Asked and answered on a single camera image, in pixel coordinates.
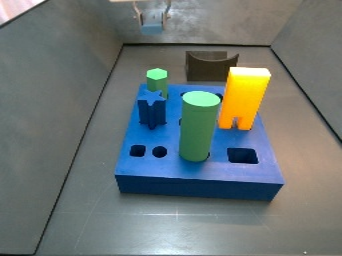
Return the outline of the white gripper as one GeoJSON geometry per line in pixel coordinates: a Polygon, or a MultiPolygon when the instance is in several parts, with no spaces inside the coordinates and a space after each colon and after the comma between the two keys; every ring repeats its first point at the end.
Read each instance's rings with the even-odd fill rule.
{"type": "Polygon", "coordinates": [[[133,8],[133,11],[135,11],[135,14],[136,14],[136,20],[137,20],[137,23],[139,23],[139,26],[143,25],[143,13],[141,13],[141,10],[139,9],[137,7],[137,2],[155,2],[155,1],[161,1],[165,3],[165,9],[161,13],[161,24],[163,24],[163,27],[165,27],[165,24],[167,24],[167,20],[169,19],[169,9],[171,9],[171,3],[172,3],[172,0],[108,0],[109,2],[112,3],[124,3],[124,2],[132,2],[132,8],[133,8]]]}

